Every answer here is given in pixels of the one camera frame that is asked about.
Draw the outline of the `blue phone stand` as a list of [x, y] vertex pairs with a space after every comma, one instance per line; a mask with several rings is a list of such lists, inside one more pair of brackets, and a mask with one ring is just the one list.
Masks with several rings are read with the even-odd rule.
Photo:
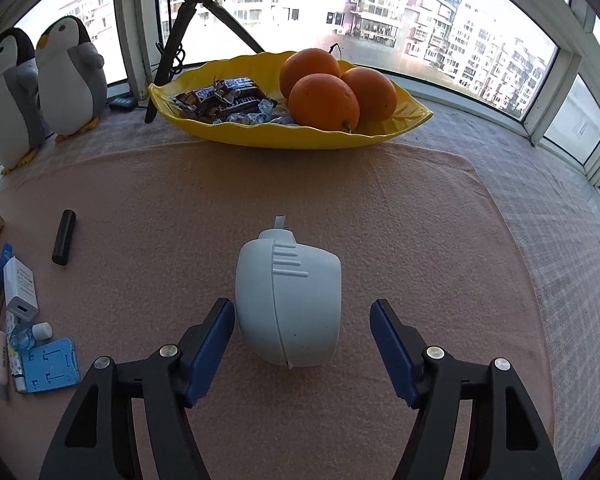
[[76, 348], [69, 338], [22, 352], [21, 364], [27, 393], [72, 387], [81, 381]]

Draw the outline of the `white dome plug device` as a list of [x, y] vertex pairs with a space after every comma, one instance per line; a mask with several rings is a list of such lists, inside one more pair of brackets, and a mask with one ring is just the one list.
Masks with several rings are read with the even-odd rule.
[[239, 252], [236, 314], [246, 345], [261, 359], [291, 370], [328, 364], [341, 324], [340, 259], [300, 244], [277, 216]]

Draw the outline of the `small clear blue bottle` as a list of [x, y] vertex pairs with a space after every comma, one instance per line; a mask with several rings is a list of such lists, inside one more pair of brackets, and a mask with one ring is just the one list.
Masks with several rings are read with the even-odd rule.
[[10, 332], [9, 343], [12, 350], [22, 353], [52, 337], [53, 329], [50, 323], [18, 323]]

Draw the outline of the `black cylinder tube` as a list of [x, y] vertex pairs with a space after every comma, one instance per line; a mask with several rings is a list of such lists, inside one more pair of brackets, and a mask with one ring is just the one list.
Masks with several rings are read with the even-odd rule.
[[66, 209], [60, 218], [52, 253], [52, 261], [58, 266], [65, 266], [68, 263], [75, 226], [76, 213], [71, 209]]

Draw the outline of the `white USB charger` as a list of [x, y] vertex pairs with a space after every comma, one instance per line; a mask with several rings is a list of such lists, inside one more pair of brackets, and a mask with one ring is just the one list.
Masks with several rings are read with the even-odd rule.
[[38, 315], [34, 274], [17, 257], [4, 265], [3, 288], [6, 310], [24, 322], [32, 322]]

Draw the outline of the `white cream tube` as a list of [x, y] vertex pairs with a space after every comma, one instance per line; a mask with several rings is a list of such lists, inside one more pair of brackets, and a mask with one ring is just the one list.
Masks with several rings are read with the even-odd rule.
[[7, 401], [9, 370], [6, 334], [0, 330], [0, 399]]

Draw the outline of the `pink towel mat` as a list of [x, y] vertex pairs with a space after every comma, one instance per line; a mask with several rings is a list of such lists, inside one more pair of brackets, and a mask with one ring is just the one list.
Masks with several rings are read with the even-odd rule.
[[314, 285], [300, 246], [341, 266], [339, 340], [318, 367], [261, 358], [234, 333], [188, 420], [215, 479], [388, 479], [415, 414], [370, 332], [390, 302], [457, 359], [505, 358], [544, 425], [552, 381], [531, 278], [474, 165], [384, 143], [334, 152], [183, 143], [0, 179], [3, 243], [35, 279], [43, 321], [99, 356], [146, 358], [236, 295], [239, 255]]

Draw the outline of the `right orange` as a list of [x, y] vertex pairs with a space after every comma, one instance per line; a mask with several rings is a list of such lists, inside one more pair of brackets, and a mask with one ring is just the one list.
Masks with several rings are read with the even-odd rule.
[[360, 107], [361, 122], [382, 122], [396, 110], [398, 95], [393, 83], [378, 70], [355, 66], [341, 75]]

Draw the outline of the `orange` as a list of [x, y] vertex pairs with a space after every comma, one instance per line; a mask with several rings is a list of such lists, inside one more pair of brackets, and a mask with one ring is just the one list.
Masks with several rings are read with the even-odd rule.
[[331, 74], [299, 79], [291, 89], [288, 110], [296, 124], [324, 131], [352, 131], [360, 120], [358, 98]]
[[396, 110], [398, 95], [393, 83], [378, 70], [355, 66], [341, 75], [360, 107], [361, 122], [382, 122]]
[[303, 77], [313, 74], [340, 76], [340, 67], [336, 58], [329, 52], [309, 48], [298, 51], [286, 59], [279, 71], [279, 90], [288, 99], [294, 85]]

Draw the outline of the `front orange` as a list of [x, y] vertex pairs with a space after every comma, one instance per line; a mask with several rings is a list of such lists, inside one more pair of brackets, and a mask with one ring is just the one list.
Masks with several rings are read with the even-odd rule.
[[358, 98], [331, 74], [299, 79], [291, 89], [288, 110], [296, 124], [324, 131], [352, 131], [360, 120]]

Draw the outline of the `small plush penguin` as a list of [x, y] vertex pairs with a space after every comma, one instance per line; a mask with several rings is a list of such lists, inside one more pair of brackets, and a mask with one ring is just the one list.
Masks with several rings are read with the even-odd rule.
[[38, 96], [46, 125], [57, 143], [94, 129], [105, 109], [104, 58], [74, 15], [50, 24], [34, 50]]

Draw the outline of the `yellow leaf-shaped fruit tray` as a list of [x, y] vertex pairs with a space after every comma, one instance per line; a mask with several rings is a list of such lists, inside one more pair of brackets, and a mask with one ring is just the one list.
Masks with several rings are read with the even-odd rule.
[[278, 77], [289, 51], [239, 55], [228, 60], [215, 60], [191, 70], [184, 70], [164, 86], [147, 87], [151, 103], [158, 113], [176, 128], [204, 140], [246, 146], [247, 148], [280, 148], [281, 150], [340, 150], [362, 148], [384, 142], [422, 126], [434, 112], [414, 99], [410, 92], [396, 87], [398, 102], [392, 117], [384, 122], [362, 124], [352, 132], [324, 131], [305, 126], [287, 126], [266, 122], [242, 125], [234, 122], [206, 124], [189, 119], [172, 102], [178, 94], [212, 84], [217, 79], [249, 77], [270, 98], [280, 102]]

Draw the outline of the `large plush penguin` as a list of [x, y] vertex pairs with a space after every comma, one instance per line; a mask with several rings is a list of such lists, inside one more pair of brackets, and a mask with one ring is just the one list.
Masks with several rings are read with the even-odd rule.
[[8, 174], [32, 159], [48, 133], [40, 110], [34, 47], [20, 28], [0, 33], [0, 163]]

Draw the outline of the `back left orange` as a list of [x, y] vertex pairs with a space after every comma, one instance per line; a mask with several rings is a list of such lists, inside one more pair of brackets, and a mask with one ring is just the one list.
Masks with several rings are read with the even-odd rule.
[[336, 58], [329, 52], [309, 48], [298, 51], [286, 59], [279, 71], [279, 90], [288, 99], [294, 85], [303, 77], [313, 74], [340, 76], [340, 67]]

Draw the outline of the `black tripod stand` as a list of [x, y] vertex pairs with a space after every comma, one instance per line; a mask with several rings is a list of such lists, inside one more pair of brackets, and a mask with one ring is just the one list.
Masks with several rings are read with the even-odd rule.
[[254, 53], [264, 51], [263, 47], [244, 29], [236, 18], [230, 12], [225, 10], [219, 0], [184, 0], [178, 9], [173, 28], [170, 31], [166, 45], [161, 52], [160, 63], [157, 73], [154, 77], [154, 84], [162, 87], [168, 84], [175, 75], [174, 60], [178, 53], [178, 48], [182, 45], [182, 40], [186, 33], [190, 21], [196, 14], [197, 6], [204, 6], [212, 15], [220, 20], [229, 30], [241, 39]]

